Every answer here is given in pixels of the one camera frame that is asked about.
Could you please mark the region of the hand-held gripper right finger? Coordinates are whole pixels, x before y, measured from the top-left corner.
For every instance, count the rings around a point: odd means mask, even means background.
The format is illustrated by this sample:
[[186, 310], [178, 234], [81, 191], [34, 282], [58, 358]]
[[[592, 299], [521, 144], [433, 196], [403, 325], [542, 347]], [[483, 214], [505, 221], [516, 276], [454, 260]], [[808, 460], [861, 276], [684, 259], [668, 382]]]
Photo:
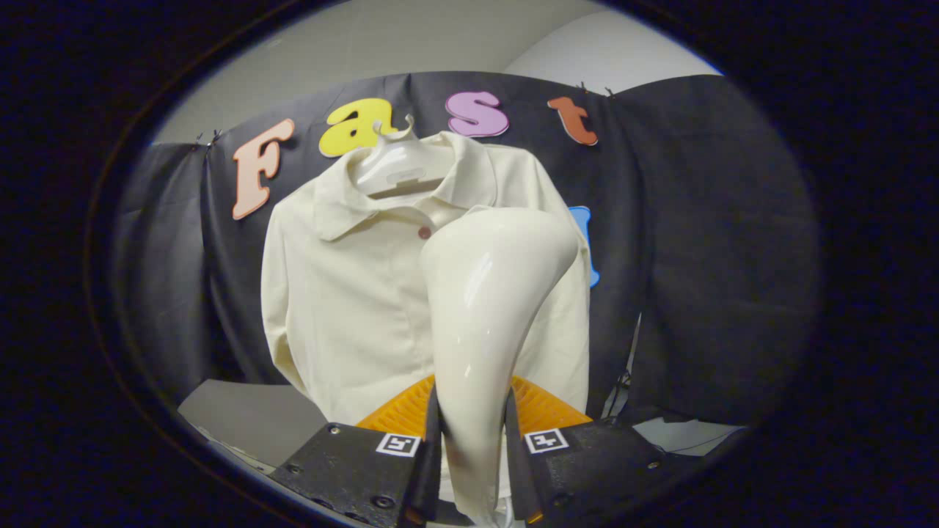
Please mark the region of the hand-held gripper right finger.
[[518, 375], [504, 417], [514, 515], [529, 525], [614, 524], [687, 470], [631, 425], [594, 421]]

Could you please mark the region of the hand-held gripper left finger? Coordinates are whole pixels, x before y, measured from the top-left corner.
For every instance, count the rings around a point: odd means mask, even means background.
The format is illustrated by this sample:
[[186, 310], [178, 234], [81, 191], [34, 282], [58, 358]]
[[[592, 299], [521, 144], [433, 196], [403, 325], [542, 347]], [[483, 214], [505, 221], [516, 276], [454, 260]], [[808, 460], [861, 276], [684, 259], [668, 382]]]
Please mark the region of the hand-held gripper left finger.
[[430, 375], [359, 424], [328, 423], [273, 481], [352, 527], [423, 527], [436, 518], [442, 418]]

